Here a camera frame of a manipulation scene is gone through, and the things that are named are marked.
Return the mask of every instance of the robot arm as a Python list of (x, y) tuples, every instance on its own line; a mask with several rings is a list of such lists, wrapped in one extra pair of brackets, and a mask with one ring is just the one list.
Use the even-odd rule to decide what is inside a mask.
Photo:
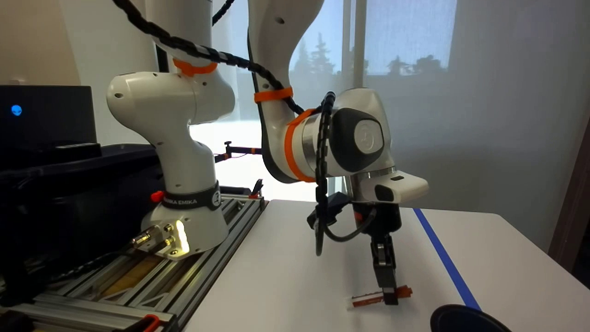
[[(372, 237), (370, 250), (377, 283), (383, 289), (385, 302), (392, 304), (396, 302), (396, 282), (388, 232), (399, 226), (398, 202), (422, 195), (427, 182), (394, 167), (387, 117), (381, 101), (370, 88), (342, 92), (335, 97), (329, 112), (316, 108), (300, 112), (293, 103), (293, 90), (287, 84), (289, 58), (320, 3), (322, 0), (250, 0), (250, 62), (215, 53), (198, 44), (187, 44), (189, 49), (180, 51), (167, 47), (167, 44), (182, 42), (154, 29), (160, 34), (156, 42), (184, 64), (189, 62), (186, 64), (187, 70), (176, 60), (178, 73), (119, 75), (110, 84), (108, 106), (123, 125), (138, 130), (156, 147), (163, 169), (165, 197), (151, 213), (149, 224), (145, 224), (151, 234), (145, 237), (165, 243), (158, 254), (182, 258), (217, 245), (226, 232), (222, 215), (215, 206), (217, 188), (211, 153), (202, 143), (191, 141), (187, 125), (213, 119), (232, 105), (226, 103), (230, 99), (226, 84), (215, 73), (189, 73), (191, 68), (198, 71), (198, 68), (210, 64), (202, 58), (193, 60), (187, 51), (191, 51), (189, 55), (202, 53), (208, 58), (256, 68), (252, 71), (267, 169), (281, 182), (313, 180), (318, 167), (316, 160), (322, 160), (320, 165), (326, 175), (346, 178), (344, 202), (353, 202), (359, 232)], [(193, 14), (200, 14), (198, 23), (189, 25), (189, 22), (195, 22)], [(189, 34), (191, 42), (208, 44), (208, 14), (208, 1), (147, 0), (149, 18), (165, 25), (171, 34), (187, 31), (184, 34)], [(326, 141), (318, 141), (324, 127), (328, 127)], [(315, 230), (329, 234), (318, 221), (311, 217)]]
[[(248, 55), (289, 86), (289, 58), (322, 0), (250, 0)], [(256, 95), (276, 90), (254, 73)], [(281, 182), (313, 180), (320, 112), (300, 114), (278, 97), (257, 103), (263, 162)], [(370, 88), (352, 88), (335, 97), (329, 119), (326, 173), (346, 176), (355, 202), (405, 202), (422, 195), (425, 180), (398, 171), (381, 101)]]

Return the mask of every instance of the black cable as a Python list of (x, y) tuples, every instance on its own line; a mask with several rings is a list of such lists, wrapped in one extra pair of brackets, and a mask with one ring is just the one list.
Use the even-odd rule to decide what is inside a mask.
[(219, 10), (211, 18), (211, 25), (217, 23), (217, 20), (226, 12), (226, 9), (234, 3), (234, 0), (224, 0), (224, 3), (219, 7)]
[(324, 99), (318, 105), (320, 119), (318, 119), (318, 130), (316, 130), (316, 153), (315, 153), (315, 212), (316, 212), (316, 224), (315, 224), (315, 252), (320, 254), (322, 247), (322, 234), (326, 234), (331, 241), (350, 241), (357, 234), (361, 234), (374, 219), (374, 213), (368, 215), (368, 219), (352, 230), (350, 234), (337, 236), (328, 226), (328, 180), (326, 180), (326, 151), (328, 151), (328, 136), (329, 136), (329, 119), (331, 119), (331, 108), (333, 108), (333, 92), (328, 92)]
[[(141, 33), (154, 36), (158, 42), (165, 44), (167, 47), (175, 47), (175, 49), (182, 49), (191, 57), (202, 57), (202, 58), (210, 58), (213, 62), (224, 62), (230, 66), (239, 66), (239, 68), (246, 68), (254, 73), (257, 73), (259, 77), (267, 79), (269, 84), (274, 90), (281, 90), (283, 84), (261, 64), (252, 62), (248, 58), (232, 55), (232, 53), (224, 53), (224, 51), (217, 51), (215, 47), (208, 47), (202, 44), (193, 44), (186, 38), (180, 36), (173, 36), (169, 34), (165, 29), (162, 29), (158, 23), (154, 22), (147, 22), (141, 12), (128, 1), (128, 0), (112, 0), (125, 14), (127, 20), (138, 27)], [(296, 114), (302, 112), (302, 108), (293, 101), (293, 97), (285, 97), (283, 103)]]
[(158, 64), (158, 71), (169, 71), (167, 55), (162, 47), (154, 46), (154, 58)]

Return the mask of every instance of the tabletop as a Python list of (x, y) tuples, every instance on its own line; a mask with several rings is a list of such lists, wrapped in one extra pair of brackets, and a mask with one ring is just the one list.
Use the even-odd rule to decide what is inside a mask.
[[(401, 208), (392, 232), (398, 306), (350, 309), (375, 291), (370, 237), (324, 243), (305, 223), (313, 202), (270, 200), (186, 330), (429, 330), (442, 304), (481, 307), (510, 330), (588, 330), (590, 291), (495, 213)], [(353, 228), (346, 208), (333, 232)]]

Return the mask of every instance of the blue line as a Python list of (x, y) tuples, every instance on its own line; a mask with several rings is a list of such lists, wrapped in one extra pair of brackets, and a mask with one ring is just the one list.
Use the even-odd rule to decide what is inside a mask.
[(412, 208), (412, 212), (416, 213), (416, 217), (420, 219), (423, 232), (427, 234), (431, 245), (434, 247), (434, 250), (438, 252), (438, 258), (442, 261), (442, 265), (446, 267), (447, 276), (453, 280), (464, 306), (470, 306), (473, 309), (481, 309), (473, 293), (468, 289), (468, 285), (464, 283), (458, 269), (455, 267), (453, 259), (447, 256), (444, 245), (440, 243), (436, 232), (431, 228), (429, 221), (425, 219), (425, 215), (422, 213), (420, 208)]

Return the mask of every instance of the orange ring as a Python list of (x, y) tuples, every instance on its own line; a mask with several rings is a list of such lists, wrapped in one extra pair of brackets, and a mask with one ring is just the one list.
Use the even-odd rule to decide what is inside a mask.
[(270, 99), (285, 99), (293, 95), (293, 88), (281, 88), (281, 90), (261, 90), (254, 93), (254, 101), (270, 101)]
[(300, 167), (296, 165), (296, 160), (294, 160), (294, 153), (293, 153), (293, 134), (294, 134), (294, 129), (300, 121), (304, 121), (309, 114), (313, 112), (313, 108), (307, 108), (304, 112), (300, 112), (296, 117), (293, 117), (289, 123), (287, 123), (287, 130), (285, 130), (285, 136), (283, 136), (283, 158), (287, 160), (287, 165), (289, 169), (293, 171), (293, 175), (298, 178), (298, 180), (305, 180), (305, 182), (313, 182), (315, 178), (313, 176), (307, 176), (300, 171)]
[(204, 64), (204, 66), (193, 66), (193, 64), (189, 64), (186, 60), (180, 60), (180, 58), (173, 58), (171, 62), (187, 77), (193, 77), (193, 75), (198, 75), (198, 73), (206, 75), (206, 73), (215, 71), (215, 68), (217, 68), (217, 62), (210, 62), (210, 64)]

